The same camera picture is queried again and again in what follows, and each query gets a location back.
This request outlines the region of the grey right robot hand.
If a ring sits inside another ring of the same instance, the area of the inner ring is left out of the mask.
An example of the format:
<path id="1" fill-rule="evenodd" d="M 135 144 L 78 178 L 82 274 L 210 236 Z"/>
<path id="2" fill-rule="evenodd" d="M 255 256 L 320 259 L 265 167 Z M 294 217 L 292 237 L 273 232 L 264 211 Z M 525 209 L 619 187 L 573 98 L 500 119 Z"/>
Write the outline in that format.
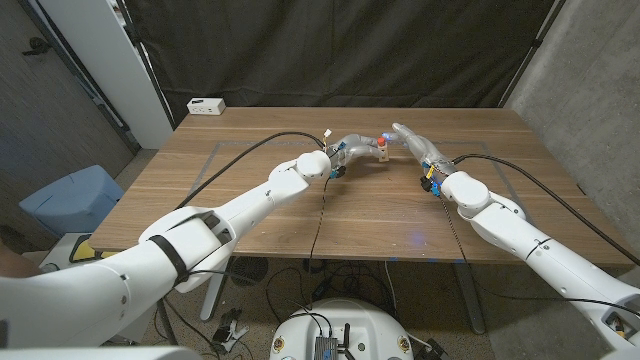
<path id="1" fill-rule="evenodd" d="M 441 182 L 457 171 L 453 162 L 427 138 L 416 134 L 409 127 L 400 123 L 393 123 L 392 129 L 392 132 L 383 133 L 382 137 L 387 141 L 405 145 L 418 160 L 427 178 Z"/>

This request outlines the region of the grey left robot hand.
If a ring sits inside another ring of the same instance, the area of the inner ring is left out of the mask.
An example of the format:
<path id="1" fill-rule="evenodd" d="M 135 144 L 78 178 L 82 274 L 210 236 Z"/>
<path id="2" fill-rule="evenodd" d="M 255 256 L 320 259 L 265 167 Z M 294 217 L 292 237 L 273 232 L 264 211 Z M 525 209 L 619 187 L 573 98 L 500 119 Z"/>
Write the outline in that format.
<path id="1" fill-rule="evenodd" d="M 346 166 L 351 160 L 359 157 L 383 158 L 385 153 L 378 147 L 378 140 L 358 134 L 350 134 L 328 147 L 331 169 L 337 170 Z"/>

